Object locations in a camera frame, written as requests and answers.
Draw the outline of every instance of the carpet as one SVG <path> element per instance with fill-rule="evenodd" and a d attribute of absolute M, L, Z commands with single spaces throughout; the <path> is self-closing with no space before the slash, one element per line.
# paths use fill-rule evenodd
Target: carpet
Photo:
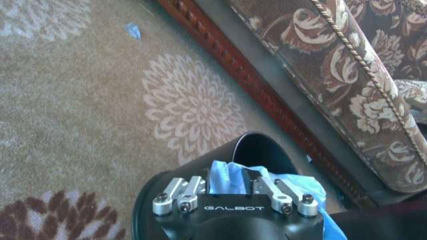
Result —
<path fill-rule="evenodd" d="M 134 23 L 141 39 L 129 36 Z M 154 1 L 0 0 L 0 239 L 129 239 L 144 183 L 245 131 L 335 188 Z"/>

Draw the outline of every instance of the screw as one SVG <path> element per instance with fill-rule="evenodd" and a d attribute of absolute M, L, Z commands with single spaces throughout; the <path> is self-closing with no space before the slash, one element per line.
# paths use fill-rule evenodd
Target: screw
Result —
<path fill-rule="evenodd" d="M 160 192 L 157 194 L 157 196 L 154 197 L 154 200 L 158 202 L 158 203 L 162 203 L 165 200 L 168 199 L 168 194 L 165 192 Z"/>
<path fill-rule="evenodd" d="M 304 194 L 301 196 L 301 203 L 303 204 L 311 204 L 313 202 L 315 198 L 311 194 Z"/>
<path fill-rule="evenodd" d="M 178 206 L 178 210 L 181 213 L 188 213 L 189 210 L 192 209 L 192 207 L 189 206 L 188 202 L 184 202 L 180 206 Z"/>
<path fill-rule="evenodd" d="M 284 215 L 289 215 L 290 212 L 292 212 L 292 203 L 285 203 L 285 204 L 282 204 L 282 206 L 281 206 L 281 213 L 282 213 Z"/>

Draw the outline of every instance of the sofa cushion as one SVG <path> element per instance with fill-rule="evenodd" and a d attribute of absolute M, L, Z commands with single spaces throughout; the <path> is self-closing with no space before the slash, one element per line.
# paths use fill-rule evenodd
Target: sofa cushion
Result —
<path fill-rule="evenodd" d="M 417 124 L 427 125 L 427 81 L 393 80 Z"/>
<path fill-rule="evenodd" d="M 344 0 L 393 79 L 427 80 L 427 2 Z"/>
<path fill-rule="evenodd" d="M 228 3 L 381 181 L 425 189 L 425 140 L 344 2 Z"/>

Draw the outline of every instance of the blue plastic bag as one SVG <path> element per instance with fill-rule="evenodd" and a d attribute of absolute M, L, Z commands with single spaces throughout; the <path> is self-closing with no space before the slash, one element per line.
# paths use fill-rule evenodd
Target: blue plastic bag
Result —
<path fill-rule="evenodd" d="M 141 31 L 138 26 L 133 22 L 128 23 L 124 26 L 124 29 L 133 38 L 141 40 Z"/>
<path fill-rule="evenodd" d="M 328 215 L 327 208 L 327 192 L 320 183 L 311 176 L 300 176 L 293 174 L 272 174 L 262 166 L 245 167 L 237 163 L 225 163 L 213 161 L 209 171 L 209 194 L 246 194 L 242 179 L 242 169 L 250 169 L 260 172 L 262 177 L 282 179 L 290 189 L 300 190 L 303 193 L 311 194 L 319 202 L 319 212 L 323 215 L 323 239 L 324 240 L 347 240 L 340 227 Z"/>

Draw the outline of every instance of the wooden sofa base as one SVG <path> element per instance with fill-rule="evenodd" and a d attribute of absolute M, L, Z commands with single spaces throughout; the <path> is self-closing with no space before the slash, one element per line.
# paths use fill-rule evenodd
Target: wooden sofa base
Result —
<path fill-rule="evenodd" d="M 156 0 L 168 14 L 181 24 L 198 44 L 214 57 L 244 91 L 260 104 L 262 110 L 309 155 L 315 166 L 329 177 L 359 208 L 375 208 L 376 202 L 335 160 L 329 151 L 307 129 L 276 91 L 233 46 L 220 28 L 193 0 Z"/>

